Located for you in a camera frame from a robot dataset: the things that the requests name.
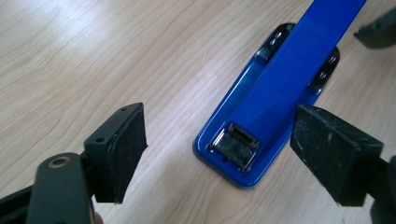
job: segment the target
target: wood grain surface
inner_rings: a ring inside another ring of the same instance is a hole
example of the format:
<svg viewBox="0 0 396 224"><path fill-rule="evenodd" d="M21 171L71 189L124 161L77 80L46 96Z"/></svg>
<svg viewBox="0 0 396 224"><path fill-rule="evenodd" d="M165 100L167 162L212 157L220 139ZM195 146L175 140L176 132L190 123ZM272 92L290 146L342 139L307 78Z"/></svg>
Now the wood grain surface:
<svg viewBox="0 0 396 224"><path fill-rule="evenodd" d="M311 0L0 2L0 197L33 184L44 159L80 153L123 105L143 102L149 147L105 223L370 223L337 205L290 147L261 183L236 189L192 153L194 137L262 41ZM354 37L391 7L369 0L338 47L317 105L396 154L396 47Z"/></svg>

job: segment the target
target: screw hole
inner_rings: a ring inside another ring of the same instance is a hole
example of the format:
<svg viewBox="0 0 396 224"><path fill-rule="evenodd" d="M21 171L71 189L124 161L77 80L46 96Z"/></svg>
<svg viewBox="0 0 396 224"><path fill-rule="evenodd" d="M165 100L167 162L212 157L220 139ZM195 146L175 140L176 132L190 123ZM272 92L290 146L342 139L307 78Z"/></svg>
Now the screw hole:
<svg viewBox="0 0 396 224"><path fill-rule="evenodd" d="M70 162L69 157L60 157L60 158L56 158L55 160L50 161L49 167L50 168L59 168L59 167L65 166L69 162Z"/></svg>
<svg viewBox="0 0 396 224"><path fill-rule="evenodd" d="M95 142L97 142L97 143L101 143L101 142L104 142L105 141L105 138L96 138L95 139Z"/></svg>
<svg viewBox="0 0 396 224"><path fill-rule="evenodd" d="M376 24L375 24L375 29L376 29L376 30L381 29L381 23L376 23Z"/></svg>

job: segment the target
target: stapler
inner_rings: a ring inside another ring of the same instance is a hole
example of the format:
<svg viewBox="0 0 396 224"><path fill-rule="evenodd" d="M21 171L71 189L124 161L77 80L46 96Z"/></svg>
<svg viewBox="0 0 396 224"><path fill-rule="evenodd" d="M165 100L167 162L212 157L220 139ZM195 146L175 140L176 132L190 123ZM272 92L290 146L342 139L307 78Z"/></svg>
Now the stapler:
<svg viewBox="0 0 396 224"><path fill-rule="evenodd" d="M297 104L321 94L364 3L316 0L297 24L277 27L195 138L195 155L237 187L254 187L289 140Z"/></svg>

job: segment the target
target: wooden table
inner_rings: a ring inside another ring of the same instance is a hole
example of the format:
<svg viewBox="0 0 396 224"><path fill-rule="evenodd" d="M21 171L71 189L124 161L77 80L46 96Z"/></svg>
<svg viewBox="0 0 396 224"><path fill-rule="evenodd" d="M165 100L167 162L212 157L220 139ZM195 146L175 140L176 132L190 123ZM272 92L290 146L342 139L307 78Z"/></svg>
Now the wooden table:
<svg viewBox="0 0 396 224"><path fill-rule="evenodd" d="M248 59L309 0L27 1L0 3L0 197L33 184L44 159L83 150L116 109L145 104L149 147L105 223L370 223L337 205L285 147L261 183L236 189L192 153L194 137ZM395 7L370 0L338 47L317 106L396 154L396 47L353 32Z"/></svg>

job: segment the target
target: blue plastic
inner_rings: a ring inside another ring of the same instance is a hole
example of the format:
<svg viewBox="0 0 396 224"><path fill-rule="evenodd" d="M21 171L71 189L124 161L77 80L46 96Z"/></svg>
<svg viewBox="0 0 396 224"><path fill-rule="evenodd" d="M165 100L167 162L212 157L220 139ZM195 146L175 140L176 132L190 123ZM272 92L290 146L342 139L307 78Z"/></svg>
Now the blue plastic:
<svg viewBox="0 0 396 224"><path fill-rule="evenodd" d="M270 62L251 58L196 137L195 154L237 186L255 186L289 140L296 105L317 100L308 85L364 3L314 1ZM231 123L260 142L245 171L209 148Z"/></svg>

